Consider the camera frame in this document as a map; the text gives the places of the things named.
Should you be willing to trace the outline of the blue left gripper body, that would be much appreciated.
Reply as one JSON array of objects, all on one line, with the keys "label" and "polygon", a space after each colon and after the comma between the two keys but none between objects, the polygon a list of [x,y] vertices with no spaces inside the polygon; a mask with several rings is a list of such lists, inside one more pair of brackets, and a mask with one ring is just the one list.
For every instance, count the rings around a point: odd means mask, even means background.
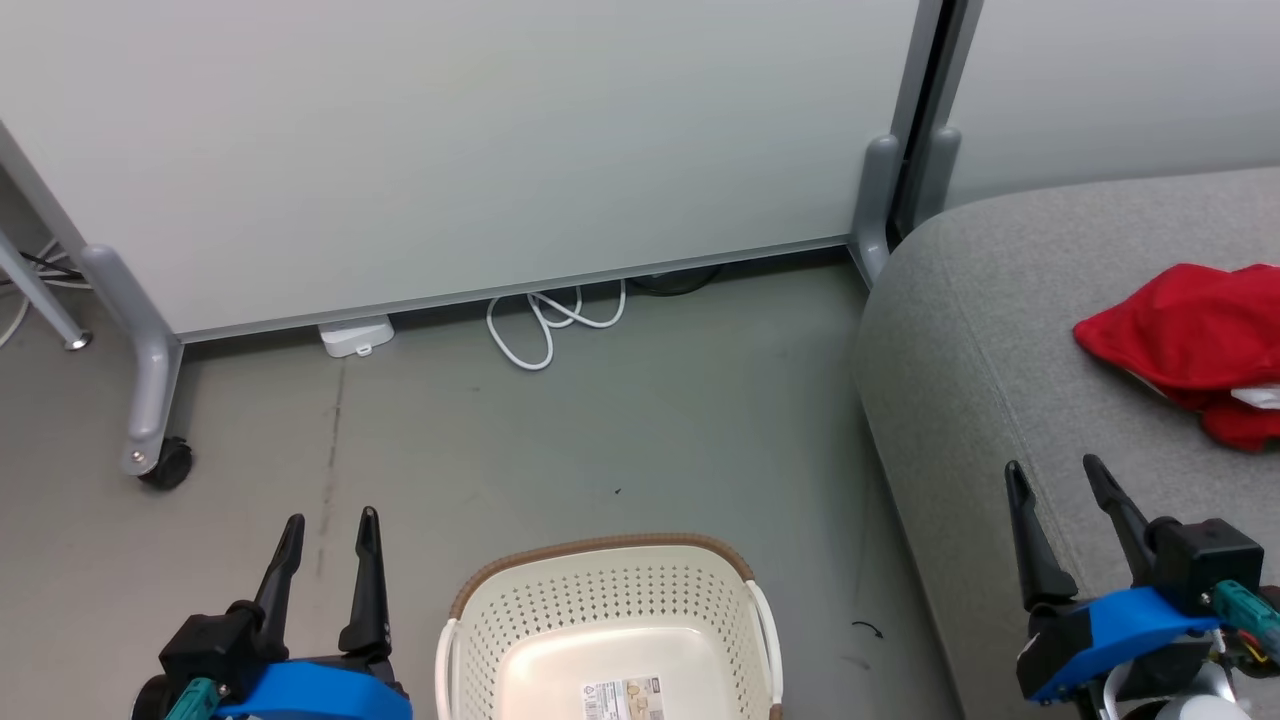
[{"label": "blue left gripper body", "polygon": [[406,697],[376,676],[311,662],[273,664],[246,700],[219,719],[411,719]]}]

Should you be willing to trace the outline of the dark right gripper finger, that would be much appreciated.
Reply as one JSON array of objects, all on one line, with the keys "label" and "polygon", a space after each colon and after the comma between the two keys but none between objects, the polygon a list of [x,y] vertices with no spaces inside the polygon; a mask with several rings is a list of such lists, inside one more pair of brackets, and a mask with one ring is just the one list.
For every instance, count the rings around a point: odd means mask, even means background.
[{"label": "dark right gripper finger", "polygon": [[1105,465],[1093,454],[1083,456],[1083,468],[1094,501],[1110,518],[1132,574],[1132,587],[1149,585],[1155,552],[1146,542],[1148,520]]},{"label": "dark right gripper finger", "polygon": [[1036,511],[1036,493],[1019,461],[1005,465],[1021,606],[1034,614],[1041,606],[1069,606],[1079,592],[1075,579],[1059,564]]}]

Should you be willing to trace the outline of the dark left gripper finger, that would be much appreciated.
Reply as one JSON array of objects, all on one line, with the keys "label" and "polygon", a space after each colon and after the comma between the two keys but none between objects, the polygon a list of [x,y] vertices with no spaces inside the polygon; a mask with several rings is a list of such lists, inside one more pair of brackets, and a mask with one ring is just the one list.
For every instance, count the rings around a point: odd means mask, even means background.
[{"label": "dark left gripper finger", "polygon": [[364,507],[356,542],[357,571],[349,620],[340,630],[339,651],[351,657],[389,657],[392,652],[387,571],[379,512]]},{"label": "dark left gripper finger", "polygon": [[285,521],[253,601],[262,611],[259,634],[265,642],[284,641],[291,583],[300,569],[303,546],[305,515],[293,514]]}]

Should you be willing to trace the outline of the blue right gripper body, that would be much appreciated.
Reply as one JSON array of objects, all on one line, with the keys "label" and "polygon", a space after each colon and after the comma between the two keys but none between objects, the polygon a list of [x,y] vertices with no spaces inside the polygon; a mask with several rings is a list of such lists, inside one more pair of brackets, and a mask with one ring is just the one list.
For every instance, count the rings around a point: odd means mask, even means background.
[{"label": "blue right gripper body", "polygon": [[1030,606],[1029,639],[1018,655],[1018,684],[1033,703],[1073,702],[1120,667],[1119,701],[1187,689],[1212,648],[1220,621],[1188,616],[1142,587],[1084,603]]}]

